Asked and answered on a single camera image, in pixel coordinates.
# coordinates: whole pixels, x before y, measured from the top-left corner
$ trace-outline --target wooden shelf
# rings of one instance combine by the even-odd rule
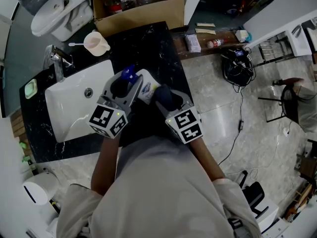
[[[176,47],[176,51],[179,55],[179,58],[181,60],[206,56],[210,54],[222,53],[223,49],[240,48],[245,45],[245,43],[240,43],[238,41],[233,31],[217,32],[215,35],[204,34],[204,33],[200,33],[196,35],[197,35],[198,42],[202,48],[200,53],[190,53],[188,51],[184,33],[178,33],[178,35],[173,36],[174,45]],[[212,49],[208,48],[207,42],[216,40],[216,39],[224,39],[225,44],[221,45],[220,47],[216,47]]]
[[[21,109],[16,111],[13,115],[10,116],[11,126],[14,137],[19,137],[20,142],[26,144],[26,149],[23,149],[24,155],[29,156],[32,154],[28,138],[25,133],[25,127],[22,117]]]

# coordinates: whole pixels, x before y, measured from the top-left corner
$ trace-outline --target white shirt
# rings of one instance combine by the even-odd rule
[[[229,217],[240,219],[251,237],[261,237],[238,184],[211,182],[187,146],[150,137],[121,151],[104,197],[70,186],[57,238],[81,231],[92,238],[233,238]]]

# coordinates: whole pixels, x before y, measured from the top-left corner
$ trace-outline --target metal rack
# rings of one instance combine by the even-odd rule
[[[288,38],[282,37],[279,39],[278,36],[274,36],[266,41],[259,44],[259,50],[263,59],[263,62],[258,63],[255,67],[262,66],[270,62],[280,62],[295,58],[290,47]]]

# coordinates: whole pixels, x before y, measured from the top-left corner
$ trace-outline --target green soap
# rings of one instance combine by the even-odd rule
[[[26,96],[30,96],[34,91],[34,84],[27,84],[24,88],[24,93]]]
[[[26,143],[20,142],[20,146],[21,146],[23,149],[26,149]]]
[[[23,156],[23,158],[22,158],[22,162],[28,162],[30,160],[31,160],[30,156]]]

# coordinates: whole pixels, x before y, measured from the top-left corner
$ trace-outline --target soap dish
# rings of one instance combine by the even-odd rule
[[[38,85],[36,83],[36,79],[32,79],[27,85],[24,87],[25,98],[30,99],[38,92]]]

